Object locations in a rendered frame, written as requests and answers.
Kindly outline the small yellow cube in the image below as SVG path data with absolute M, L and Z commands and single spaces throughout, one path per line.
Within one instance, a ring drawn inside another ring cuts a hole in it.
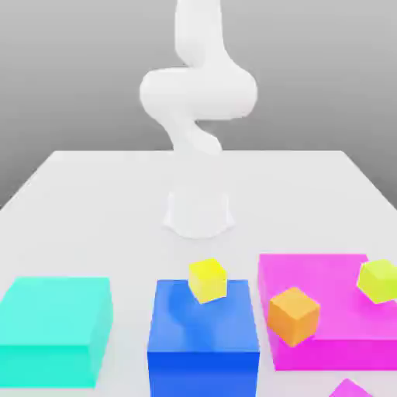
M 227 296 L 227 273 L 215 259 L 209 258 L 188 266 L 188 286 L 200 304 Z

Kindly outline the small orange cube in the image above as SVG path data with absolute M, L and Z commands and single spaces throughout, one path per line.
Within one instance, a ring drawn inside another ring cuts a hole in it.
M 269 301 L 269 328 L 288 346 L 296 347 L 316 333 L 320 304 L 297 287 L 273 296 Z

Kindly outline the small lime cube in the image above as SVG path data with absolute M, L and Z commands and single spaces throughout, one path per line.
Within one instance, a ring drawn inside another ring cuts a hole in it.
M 374 304 L 397 300 L 397 266 L 386 259 L 363 263 L 357 287 Z

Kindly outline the small magenta cube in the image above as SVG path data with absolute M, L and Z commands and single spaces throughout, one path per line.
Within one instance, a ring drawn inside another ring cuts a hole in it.
M 361 386 L 349 378 L 345 378 L 329 395 L 329 397 L 372 397 Z

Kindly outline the large blue box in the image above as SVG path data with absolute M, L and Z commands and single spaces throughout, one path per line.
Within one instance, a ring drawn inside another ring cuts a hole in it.
M 260 347 L 250 288 L 199 303 L 186 280 L 157 282 L 147 345 L 150 397 L 256 397 Z

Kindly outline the large magenta box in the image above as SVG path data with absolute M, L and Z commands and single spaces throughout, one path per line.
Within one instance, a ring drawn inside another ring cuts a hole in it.
M 257 284 L 270 299 L 300 288 L 320 305 L 313 337 L 289 347 L 272 330 L 277 371 L 397 371 L 397 303 L 375 305 L 357 288 L 365 254 L 261 254 Z

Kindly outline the large cyan box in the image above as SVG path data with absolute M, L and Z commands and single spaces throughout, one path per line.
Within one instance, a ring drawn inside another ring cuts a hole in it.
M 0 388 L 93 388 L 113 321 L 110 281 L 17 277 L 0 301 Z

